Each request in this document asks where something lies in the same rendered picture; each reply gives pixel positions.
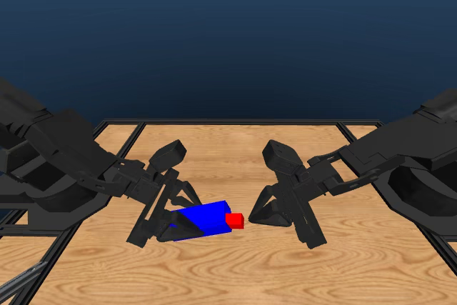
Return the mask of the blue hollow socket block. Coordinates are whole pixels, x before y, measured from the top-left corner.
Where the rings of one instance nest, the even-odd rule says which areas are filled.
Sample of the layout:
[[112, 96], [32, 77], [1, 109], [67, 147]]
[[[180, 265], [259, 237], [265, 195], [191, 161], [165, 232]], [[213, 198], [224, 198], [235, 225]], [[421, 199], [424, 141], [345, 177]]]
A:
[[203, 232], [201, 236], [232, 232], [226, 223], [226, 214], [230, 214], [231, 209], [225, 200], [178, 209], [174, 212], [183, 214], [194, 223]]

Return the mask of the red peg bar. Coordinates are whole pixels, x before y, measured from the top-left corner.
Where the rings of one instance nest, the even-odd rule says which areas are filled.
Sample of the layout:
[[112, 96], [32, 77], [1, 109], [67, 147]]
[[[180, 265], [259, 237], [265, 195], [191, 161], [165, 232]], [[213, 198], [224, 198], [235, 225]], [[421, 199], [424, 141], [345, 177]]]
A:
[[244, 228], [244, 217], [242, 213], [225, 213], [225, 222], [230, 229]]

